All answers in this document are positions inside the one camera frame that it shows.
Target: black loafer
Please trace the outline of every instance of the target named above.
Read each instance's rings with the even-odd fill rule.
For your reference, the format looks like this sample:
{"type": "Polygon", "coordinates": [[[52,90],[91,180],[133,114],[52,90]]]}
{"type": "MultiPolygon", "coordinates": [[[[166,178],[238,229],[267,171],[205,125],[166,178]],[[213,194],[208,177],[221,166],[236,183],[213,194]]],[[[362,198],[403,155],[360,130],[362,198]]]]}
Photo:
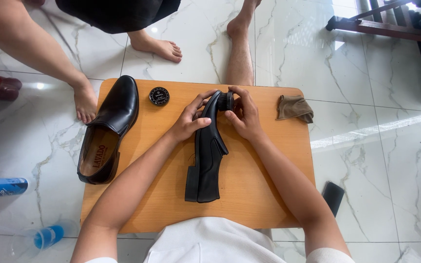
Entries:
{"type": "Polygon", "coordinates": [[[114,178],[120,157],[118,148],[138,114],[136,81],[121,76],[108,92],[97,117],[87,124],[77,166],[81,181],[102,184],[114,178]]]}
{"type": "Polygon", "coordinates": [[[198,129],[194,138],[195,166],[188,167],[184,200],[208,203],[219,199],[219,167],[224,155],[228,154],[217,129],[217,112],[233,109],[233,92],[218,90],[207,102],[202,117],[212,122],[206,128],[198,129]]]}

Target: wooden board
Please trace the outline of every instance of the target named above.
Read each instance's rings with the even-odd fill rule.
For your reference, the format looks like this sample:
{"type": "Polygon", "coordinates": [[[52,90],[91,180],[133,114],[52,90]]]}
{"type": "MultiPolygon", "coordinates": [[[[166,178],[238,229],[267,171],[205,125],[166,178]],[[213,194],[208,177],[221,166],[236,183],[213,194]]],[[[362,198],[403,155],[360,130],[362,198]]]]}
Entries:
{"type": "MultiPolygon", "coordinates": [[[[99,106],[115,81],[103,81],[99,106]]],[[[224,92],[228,90],[227,85],[217,84],[136,82],[139,90],[139,117],[121,143],[116,175],[157,141],[198,93],[214,88],[224,92]],[[166,106],[157,107],[150,102],[149,92],[154,87],[164,87],[170,93],[170,102],[166,106]]],[[[314,184],[308,125],[298,118],[276,121],[279,96],[303,95],[301,91],[286,87],[243,88],[250,91],[258,105],[261,125],[271,140],[314,184]]],[[[300,226],[284,205],[252,146],[237,134],[221,112],[217,127],[229,151],[220,164],[220,199],[207,204],[184,201],[188,166],[194,165],[193,135],[172,152],[121,233],[159,232],[167,225],[202,216],[224,217],[250,228],[300,226]]],[[[107,186],[86,184],[81,223],[107,186]]]]}

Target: hand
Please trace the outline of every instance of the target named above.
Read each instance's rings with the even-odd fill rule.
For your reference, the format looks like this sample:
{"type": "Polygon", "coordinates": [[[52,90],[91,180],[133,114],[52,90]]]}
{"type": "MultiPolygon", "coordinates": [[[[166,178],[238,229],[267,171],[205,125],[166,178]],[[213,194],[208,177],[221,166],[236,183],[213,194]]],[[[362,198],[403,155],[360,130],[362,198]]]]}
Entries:
{"type": "Polygon", "coordinates": [[[235,99],[233,111],[225,111],[225,117],[233,124],[238,134],[250,142],[264,135],[259,122],[258,107],[249,91],[237,86],[228,87],[228,90],[239,95],[239,98],[235,99]]]}
{"type": "Polygon", "coordinates": [[[212,121],[210,118],[201,118],[202,111],[198,111],[207,104],[210,96],[214,95],[216,89],[200,93],[191,104],[187,105],[178,120],[168,130],[178,142],[191,137],[197,129],[207,127],[212,121]]]}

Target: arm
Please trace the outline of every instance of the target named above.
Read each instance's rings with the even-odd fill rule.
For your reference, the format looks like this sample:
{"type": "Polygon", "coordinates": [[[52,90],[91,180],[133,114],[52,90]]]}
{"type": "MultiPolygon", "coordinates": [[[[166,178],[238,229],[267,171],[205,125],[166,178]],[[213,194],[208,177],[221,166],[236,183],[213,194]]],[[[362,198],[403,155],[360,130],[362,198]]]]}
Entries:
{"type": "Polygon", "coordinates": [[[262,130],[258,108],[249,92],[236,86],[229,89],[240,98],[235,100],[235,112],[226,111],[225,116],[254,147],[285,205],[300,222],[305,232],[306,255],[317,248],[335,248],[350,255],[324,198],[262,130]]]}
{"type": "Polygon", "coordinates": [[[176,145],[210,124],[211,119],[200,118],[202,111],[197,110],[215,92],[199,94],[176,123],[108,186],[82,225],[71,263],[85,263],[98,257],[117,259],[118,231],[131,218],[176,145]]]}

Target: shoe insole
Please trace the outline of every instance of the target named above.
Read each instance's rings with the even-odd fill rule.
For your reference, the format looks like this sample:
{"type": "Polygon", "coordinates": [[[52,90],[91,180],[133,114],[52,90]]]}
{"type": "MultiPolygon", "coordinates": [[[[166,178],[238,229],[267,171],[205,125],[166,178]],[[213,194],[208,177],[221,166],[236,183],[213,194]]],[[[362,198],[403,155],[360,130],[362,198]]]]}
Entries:
{"type": "Polygon", "coordinates": [[[106,127],[98,126],[92,133],[80,162],[79,170],[85,176],[93,175],[105,165],[119,140],[118,134],[106,127]]]}

